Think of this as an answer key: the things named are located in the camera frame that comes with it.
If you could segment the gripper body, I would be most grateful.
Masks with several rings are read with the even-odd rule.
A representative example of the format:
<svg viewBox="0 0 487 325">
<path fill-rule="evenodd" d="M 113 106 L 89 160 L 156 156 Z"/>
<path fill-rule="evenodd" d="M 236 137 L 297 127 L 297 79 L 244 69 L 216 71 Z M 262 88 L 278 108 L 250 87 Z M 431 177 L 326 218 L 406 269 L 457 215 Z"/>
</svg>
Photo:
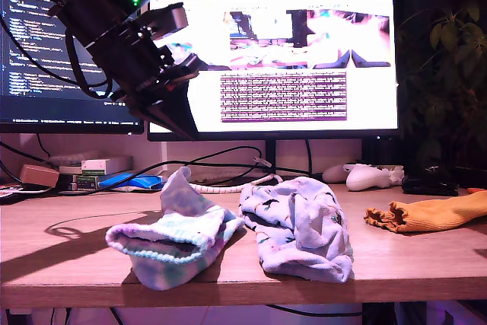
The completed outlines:
<svg viewBox="0 0 487 325">
<path fill-rule="evenodd" d="M 124 99 L 131 108 L 166 100 L 201 69 L 201 60 L 194 53 L 175 62 L 171 51 L 157 47 L 148 29 L 135 22 L 108 30 L 90 45 L 90 54 L 120 86 L 114 98 Z"/>
</svg>

